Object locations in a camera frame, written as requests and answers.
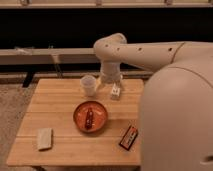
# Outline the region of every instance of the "small box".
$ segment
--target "small box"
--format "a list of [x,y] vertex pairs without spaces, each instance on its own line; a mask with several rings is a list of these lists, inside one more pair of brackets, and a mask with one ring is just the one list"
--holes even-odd
[[130,150],[137,136],[138,136],[138,130],[133,126],[130,126],[128,130],[126,131],[126,133],[124,134],[119,145],[125,148],[126,150]]
[[116,84],[113,85],[112,90],[111,90],[111,99],[112,100],[119,100],[121,94],[121,88],[118,87]]

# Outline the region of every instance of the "wooden tabletop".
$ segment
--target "wooden tabletop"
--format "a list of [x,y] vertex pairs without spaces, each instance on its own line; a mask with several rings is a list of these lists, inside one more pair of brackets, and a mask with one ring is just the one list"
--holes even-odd
[[[15,142],[9,166],[140,165],[140,140],[130,151],[118,144],[130,125],[138,127],[140,79],[123,80],[119,101],[110,99],[112,85],[101,87],[95,97],[85,97],[79,79],[41,79],[31,99]],[[93,134],[80,132],[73,112],[82,102],[95,100],[108,111],[105,127]],[[53,128],[53,148],[37,151],[37,132]]]

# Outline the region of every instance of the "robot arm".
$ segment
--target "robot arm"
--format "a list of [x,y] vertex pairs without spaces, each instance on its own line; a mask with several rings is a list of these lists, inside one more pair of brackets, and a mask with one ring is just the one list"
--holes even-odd
[[125,36],[117,33],[96,41],[94,52],[101,60],[103,82],[110,83],[120,79],[120,62],[155,72],[180,59],[212,55],[213,44],[203,42],[127,44]]
[[140,101],[143,171],[213,170],[213,43],[127,44],[98,40],[102,82],[120,81],[120,62],[156,72]]

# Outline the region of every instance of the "paper cup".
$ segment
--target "paper cup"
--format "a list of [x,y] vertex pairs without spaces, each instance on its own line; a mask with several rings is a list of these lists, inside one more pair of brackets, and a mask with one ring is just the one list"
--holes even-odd
[[85,75],[81,78],[81,87],[86,96],[94,96],[96,91],[96,78],[92,75]]

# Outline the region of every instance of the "table leg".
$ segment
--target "table leg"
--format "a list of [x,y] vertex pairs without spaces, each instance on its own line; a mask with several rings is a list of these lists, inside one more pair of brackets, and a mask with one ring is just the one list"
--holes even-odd
[[35,169],[36,171],[46,171],[43,167],[41,166],[32,166],[33,169]]

